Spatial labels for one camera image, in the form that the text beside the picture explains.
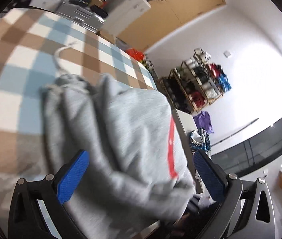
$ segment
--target wooden shelf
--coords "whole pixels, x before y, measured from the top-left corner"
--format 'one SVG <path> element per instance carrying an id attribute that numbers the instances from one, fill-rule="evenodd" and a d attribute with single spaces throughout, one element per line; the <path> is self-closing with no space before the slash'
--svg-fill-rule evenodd
<path id="1" fill-rule="evenodd" d="M 162 86 L 162 88 L 163 88 L 163 90 L 164 90 L 164 93 L 165 93 L 165 95 L 166 95 L 166 97 L 167 97 L 169 103 L 171 104 L 172 107 L 176 108 L 175 105 L 174 105 L 173 100 L 171 99 L 169 93 L 167 92 L 167 89 L 166 89 L 166 87 L 165 87 L 165 85 L 164 85 L 164 83 L 163 83 L 162 78 L 160 78 L 160 84 L 161 84 L 161 86 Z"/>
<path id="2" fill-rule="evenodd" d="M 189 105 L 192 107 L 193 111 L 196 112 L 196 113 L 198 113 L 199 111 L 201 111 L 201 109 L 204 108 L 204 107 L 207 105 L 207 103 L 208 103 L 207 100 L 204 98 L 204 99 L 206 100 L 206 102 L 205 102 L 205 104 L 204 104 L 202 107 L 197 107 L 195 103 L 194 103 L 194 105 L 193 105 L 193 104 L 192 104 L 192 101 L 190 100 L 190 98 L 188 97 L 188 94 L 187 94 L 186 91 L 184 90 L 184 88 L 183 88 L 183 86 L 182 86 L 182 84 L 181 84 L 181 81 L 180 81 L 179 77 L 177 76 L 177 74 L 175 73 L 174 69 L 171 70 L 170 75 L 171 75 L 171 73 L 172 73 L 172 75 L 174 76 L 174 78 L 177 80 L 177 82 L 178 82 L 178 84 L 179 84 L 179 86 L 180 86 L 182 92 L 184 93 L 184 95 L 185 95 L 185 97 L 186 97 L 186 99 L 187 99 Z"/>
<path id="3" fill-rule="evenodd" d="M 205 66 L 202 66 L 202 64 L 200 63 L 201 67 L 205 70 L 205 73 L 206 73 L 206 74 L 208 75 L 208 77 L 209 77 L 209 82 L 213 82 L 214 85 L 216 86 L 217 90 L 220 92 L 219 96 L 216 97 L 216 98 L 213 98 L 213 99 L 208 99 L 208 98 L 207 98 L 207 96 L 206 96 L 206 94 L 205 94 L 205 91 L 202 89 L 202 86 L 199 85 L 199 83 L 197 82 L 196 77 L 193 75 L 191 69 L 188 67 L 188 65 L 187 65 L 184 61 L 182 62 L 181 66 L 182 66 L 183 64 L 185 64 L 185 66 L 187 67 L 188 71 L 189 71 L 190 74 L 193 76 L 193 78 L 190 78 L 190 80 L 191 80 L 191 82 L 194 84 L 195 88 L 202 94 L 203 98 L 209 103 L 209 105 L 213 104 L 213 103 L 222 95 L 222 93 L 221 93 L 221 91 L 218 89 L 218 87 L 216 86 L 215 82 L 212 80 L 210 74 L 206 72 L 206 71 L 207 71 L 206 67 L 205 67 Z"/>

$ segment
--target shoe rack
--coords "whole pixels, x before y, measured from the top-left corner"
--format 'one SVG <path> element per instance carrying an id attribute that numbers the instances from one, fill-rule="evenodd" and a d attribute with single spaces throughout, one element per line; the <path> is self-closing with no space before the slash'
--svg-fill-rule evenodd
<path id="1" fill-rule="evenodd" d="M 209 64 L 210 58 L 201 48 L 196 49 L 194 55 L 172 69 L 168 77 L 160 78 L 160 85 L 172 107 L 196 114 L 231 89 L 221 66 Z M 216 78 L 220 75 L 226 78 L 226 90 L 223 90 L 224 86 Z"/>

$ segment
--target plaid bedspread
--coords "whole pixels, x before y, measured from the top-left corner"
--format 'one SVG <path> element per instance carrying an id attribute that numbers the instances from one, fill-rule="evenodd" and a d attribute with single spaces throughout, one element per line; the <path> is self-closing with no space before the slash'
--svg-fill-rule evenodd
<path id="1" fill-rule="evenodd" d="M 63 68 L 96 84 L 110 73 L 126 88 L 156 89 L 146 68 L 85 28 L 53 13 L 12 9 L 0 21 L 0 225 L 7 232 L 16 181 L 43 179 L 45 160 L 40 89 L 57 77 L 54 52 Z"/>

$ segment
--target folded clothes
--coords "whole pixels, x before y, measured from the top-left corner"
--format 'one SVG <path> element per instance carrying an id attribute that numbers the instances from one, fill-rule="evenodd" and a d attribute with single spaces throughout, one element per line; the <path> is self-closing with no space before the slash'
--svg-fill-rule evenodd
<path id="1" fill-rule="evenodd" d="M 48 156 L 57 171 L 79 149 L 90 163 L 65 208 L 90 239 L 130 238 L 179 219 L 195 188 L 166 97 L 124 90 L 110 75 L 92 86 L 65 74 L 44 100 Z"/>
<path id="2" fill-rule="evenodd" d="M 189 139 L 193 155 L 197 150 L 202 150 L 207 154 L 208 157 L 211 158 L 211 144 L 209 135 L 205 128 L 201 127 L 197 132 L 193 130 L 189 134 Z"/>

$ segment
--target metal rod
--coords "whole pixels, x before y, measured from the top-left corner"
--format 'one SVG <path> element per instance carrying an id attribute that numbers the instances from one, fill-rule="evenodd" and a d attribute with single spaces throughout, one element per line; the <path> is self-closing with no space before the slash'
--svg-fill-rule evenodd
<path id="1" fill-rule="evenodd" d="M 258 120 L 258 118 L 257 118 L 257 119 L 254 119 L 252 122 L 248 123 L 245 127 L 243 127 L 243 128 L 241 128 L 240 130 L 236 131 L 236 132 L 233 133 L 232 135 L 230 135 L 230 136 L 228 136 L 228 137 L 226 137 L 226 138 L 220 140 L 219 142 L 217 142 L 217 143 L 211 145 L 211 147 L 212 147 L 212 146 L 215 146 L 215 145 L 218 145 L 219 143 L 222 143 L 222 142 L 225 141 L 226 139 L 231 138 L 232 136 L 234 136 L 234 135 L 236 135 L 237 133 L 241 132 L 243 129 L 245 129 L 245 128 L 247 128 L 248 126 L 252 125 L 252 124 L 253 124 L 254 122 L 256 122 L 257 120 Z"/>

